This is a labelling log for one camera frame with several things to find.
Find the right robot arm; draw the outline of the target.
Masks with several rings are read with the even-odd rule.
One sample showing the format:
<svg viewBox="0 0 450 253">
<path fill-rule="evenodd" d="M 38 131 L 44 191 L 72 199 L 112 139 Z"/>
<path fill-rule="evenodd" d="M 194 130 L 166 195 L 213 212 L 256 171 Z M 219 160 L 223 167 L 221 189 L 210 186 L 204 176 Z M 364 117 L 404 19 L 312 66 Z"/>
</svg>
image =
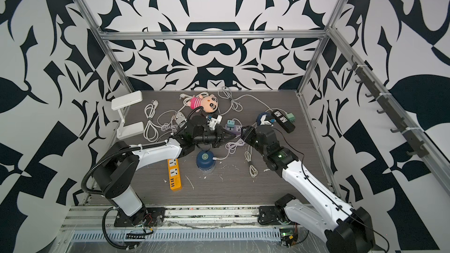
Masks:
<svg viewBox="0 0 450 253">
<path fill-rule="evenodd" d="M 304 165 L 299 153 L 282 146 L 274 128 L 245 126 L 241 139 L 259 152 L 267 167 L 311 204 L 304 206 L 292 195 L 276 202 L 283 218 L 320 238 L 330 253 L 368 253 L 376 245 L 370 214 L 355 209 L 333 194 Z"/>
</svg>

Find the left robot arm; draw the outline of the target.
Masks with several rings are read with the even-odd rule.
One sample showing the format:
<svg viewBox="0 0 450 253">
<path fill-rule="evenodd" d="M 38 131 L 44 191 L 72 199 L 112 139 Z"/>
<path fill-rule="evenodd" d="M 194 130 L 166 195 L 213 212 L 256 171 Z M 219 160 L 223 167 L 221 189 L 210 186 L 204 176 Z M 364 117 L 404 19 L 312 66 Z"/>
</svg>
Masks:
<svg viewBox="0 0 450 253">
<path fill-rule="evenodd" d="M 144 217 L 145 204 L 131 187 L 136 171 L 158 162 L 183 158 L 198 145 L 218 148 L 235 137 L 219 124 L 209 128 L 207 119 L 196 115 L 165 141 L 145 145 L 117 142 L 85 174 L 81 189 L 87 194 L 105 197 L 129 218 Z"/>
</svg>

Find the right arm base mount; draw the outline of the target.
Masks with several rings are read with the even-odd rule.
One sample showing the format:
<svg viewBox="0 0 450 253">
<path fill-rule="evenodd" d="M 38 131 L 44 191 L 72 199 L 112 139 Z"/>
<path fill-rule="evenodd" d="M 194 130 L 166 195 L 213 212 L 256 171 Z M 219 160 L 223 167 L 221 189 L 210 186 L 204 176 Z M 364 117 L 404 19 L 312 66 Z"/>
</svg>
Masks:
<svg viewBox="0 0 450 253">
<path fill-rule="evenodd" d="M 278 206 L 260 206 L 258 223 L 262 226 L 289 225 L 291 221 Z"/>
</svg>

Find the teal USB charger adapter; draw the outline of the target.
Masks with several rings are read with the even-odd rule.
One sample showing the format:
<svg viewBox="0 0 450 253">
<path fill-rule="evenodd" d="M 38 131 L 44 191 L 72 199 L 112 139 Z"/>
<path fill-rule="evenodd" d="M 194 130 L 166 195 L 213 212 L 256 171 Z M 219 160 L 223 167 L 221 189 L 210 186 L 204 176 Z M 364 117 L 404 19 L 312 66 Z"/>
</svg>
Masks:
<svg viewBox="0 0 450 253">
<path fill-rule="evenodd" d="M 229 120 L 227 121 L 226 126 L 227 126 L 227 128 L 229 128 L 229 129 L 234 129 L 235 126 L 236 126 L 236 122 L 235 122 L 234 120 L 232 120 L 232 119 L 229 119 Z"/>
</svg>

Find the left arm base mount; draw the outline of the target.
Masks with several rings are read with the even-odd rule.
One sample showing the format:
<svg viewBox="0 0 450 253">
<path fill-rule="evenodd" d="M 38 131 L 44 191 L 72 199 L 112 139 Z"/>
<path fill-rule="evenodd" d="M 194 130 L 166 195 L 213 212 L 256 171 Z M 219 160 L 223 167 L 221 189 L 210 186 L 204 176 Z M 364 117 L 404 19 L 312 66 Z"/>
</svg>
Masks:
<svg viewBox="0 0 450 253">
<path fill-rule="evenodd" d="M 144 225 L 145 227 L 154 227 L 161 224 L 165 219 L 165 207 L 147 207 L 146 210 L 141 208 L 133 216 L 127 216 L 122 209 L 118 209 L 115 227 L 137 227 Z"/>
</svg>

